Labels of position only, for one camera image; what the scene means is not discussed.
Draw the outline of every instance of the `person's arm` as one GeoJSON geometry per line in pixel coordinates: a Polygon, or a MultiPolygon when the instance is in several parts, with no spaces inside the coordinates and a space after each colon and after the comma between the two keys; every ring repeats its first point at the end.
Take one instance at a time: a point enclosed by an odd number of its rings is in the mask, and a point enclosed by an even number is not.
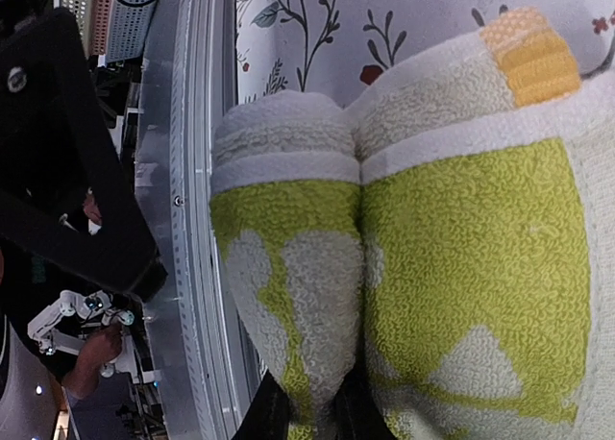
{"type": "Polygon", "coordinates": [[[61,385],[79,400],[89,397],[98,387],[101,367],[117,358],[121,352],[119,325],[95,332],[79,353],[75,367],[62,378],[61,385]]]}

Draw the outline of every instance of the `folded towel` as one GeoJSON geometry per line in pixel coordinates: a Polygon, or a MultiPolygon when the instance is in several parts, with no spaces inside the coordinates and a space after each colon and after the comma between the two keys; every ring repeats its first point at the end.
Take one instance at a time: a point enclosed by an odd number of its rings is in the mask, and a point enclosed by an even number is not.
{"type": "Polygon", "coordinates": [[[566,42],[539,11],[522,8],[401,62],[345,111],[363,161],[411,135],[548,101],[579,86],[566,42]]]}
{"type": "Polygon", "coordinates": [[[365,346],[400,439],[615,438],[615,74],[577,90],[542,37],[494,59],[514,103],[482,62],[364,105],[365,346]]]}
{"type": "Polygon", "coordinates": [[[326,96],[232,110],[214,140],[211,219],[239,315],[294,403],[289,439],[335,438],[353,368],[363,252],[351,130],[326,96]]]}

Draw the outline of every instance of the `red flower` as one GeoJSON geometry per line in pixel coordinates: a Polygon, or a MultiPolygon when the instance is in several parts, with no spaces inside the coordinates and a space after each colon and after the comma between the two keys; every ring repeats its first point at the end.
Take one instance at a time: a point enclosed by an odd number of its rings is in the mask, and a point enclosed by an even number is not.
{"type": "Polygon", "coordinates": [[[606,19],[604,17],[592,20],[592,24],[594,24],[594,33],[596,35],[599,35],[600,32],[605,32],[608,30],[608,24],[606,23],[606,19]]]}
{"type": "Polygon", "coordinates": [[[378,77],[384,72],[379,65],[365,65],[361,72],[360,79],[366,85],[370,85],[375,82],[378,77]]]}

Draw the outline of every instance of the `bolt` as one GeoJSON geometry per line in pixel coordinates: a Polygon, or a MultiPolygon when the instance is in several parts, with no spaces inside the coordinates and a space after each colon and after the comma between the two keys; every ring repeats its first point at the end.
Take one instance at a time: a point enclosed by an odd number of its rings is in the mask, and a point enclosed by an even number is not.
{"type": "Polygon", "coordinates": [[[26,71],[21,67],[13,67],[9,72],[9,78],[7,80],[7,87],[9,92],[15,94],[21,91],[28,83],[28,76],[26,71]]]}

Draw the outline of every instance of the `white robotic arm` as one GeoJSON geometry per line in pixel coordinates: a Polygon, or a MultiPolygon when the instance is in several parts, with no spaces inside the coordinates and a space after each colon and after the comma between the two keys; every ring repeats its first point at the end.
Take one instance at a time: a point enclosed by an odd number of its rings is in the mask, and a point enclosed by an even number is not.
{"type": "MultiPolygon", "coordinates": [[[[129,327],[135,321],[135,316],[130,310],[120,310],[112,306],[111,297],[104,291],[98,291],[89,296],[82,296],[73,291],[64,290],[60,297],[51,305],[47,306],[28,324],[28,335],[38,343],[42,354],[53,355],[55,352],[78,355],[85,341],[77,337],[69,336],[56,330],[56,326],[64,317],[78,315],[84,322],[100,317],[101,324],[108,326],[118,322],[129,327]]],[[[116,361],[111,362],[101,369],[104,377],[110,377],[115,372],[115,363],[123,358],[132,358],[132,343],[124,338],[124,350],[116,361]]],[[[132,369],[134,364],[120,365],[132,369]]]]}

